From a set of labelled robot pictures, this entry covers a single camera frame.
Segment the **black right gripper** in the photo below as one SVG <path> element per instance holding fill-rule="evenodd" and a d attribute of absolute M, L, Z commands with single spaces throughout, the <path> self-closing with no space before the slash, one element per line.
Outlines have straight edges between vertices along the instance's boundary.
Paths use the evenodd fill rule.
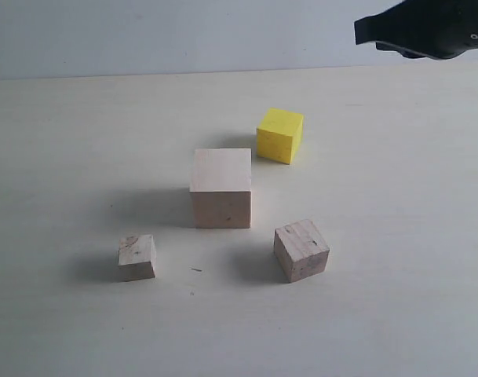
<path fill-rule="evenodd" d="M 478 49 L 478 0 L 410 0 L 354 22 L 356 45 L 376 42 L 378 51 L 406 59 L 452 59 Z"/>

